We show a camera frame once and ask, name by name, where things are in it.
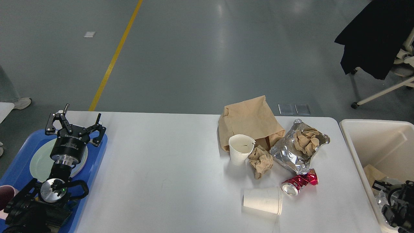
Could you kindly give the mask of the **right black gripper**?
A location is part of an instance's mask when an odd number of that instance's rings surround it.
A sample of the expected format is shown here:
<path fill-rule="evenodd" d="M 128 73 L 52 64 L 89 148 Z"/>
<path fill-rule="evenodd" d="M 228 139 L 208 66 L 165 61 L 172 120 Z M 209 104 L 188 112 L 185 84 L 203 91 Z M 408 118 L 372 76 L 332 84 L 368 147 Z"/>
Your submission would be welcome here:
<path fill-rule="evenodd" d="M 374 180 L 372 185 L 372 189 L 383 192 L 390 192 L 392 187 L 392 183 L 380 180 Z M 391 227 L 413 228 L 413 208 L 413 181 L 406 181 L 393 205 L 384 206 L 383 211 L 389 217 Z"/>

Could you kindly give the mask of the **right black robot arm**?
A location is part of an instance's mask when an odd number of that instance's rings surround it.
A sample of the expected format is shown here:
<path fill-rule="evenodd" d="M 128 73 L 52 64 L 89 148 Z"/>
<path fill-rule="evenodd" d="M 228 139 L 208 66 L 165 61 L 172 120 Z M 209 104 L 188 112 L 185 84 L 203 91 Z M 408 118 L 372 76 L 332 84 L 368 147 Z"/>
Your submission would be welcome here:
<path fill-rule="evenodd" d="M 391 227 L 398 227 L 399 233 L 412 233 L 414 220 L 414 185 L 407 180 L 404 184 L 391 184 L 375 180 L 373 189 L 382 191 L 387 201 L 381 208 L 385 220 Z"/>

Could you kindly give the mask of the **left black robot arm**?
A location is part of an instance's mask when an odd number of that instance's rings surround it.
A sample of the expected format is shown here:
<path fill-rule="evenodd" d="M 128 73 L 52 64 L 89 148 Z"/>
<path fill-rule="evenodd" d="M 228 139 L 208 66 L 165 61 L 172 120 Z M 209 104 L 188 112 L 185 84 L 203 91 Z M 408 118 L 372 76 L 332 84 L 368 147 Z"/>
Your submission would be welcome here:
<path fill-rule="evenodd" d="M 104 157 L 108 137 L 96 122 L 71 124 L 51 113 L 45 130 L 32 133 L 1 178 L 17 190 L 1 213 L 3 233 L 73 233 Z"/>

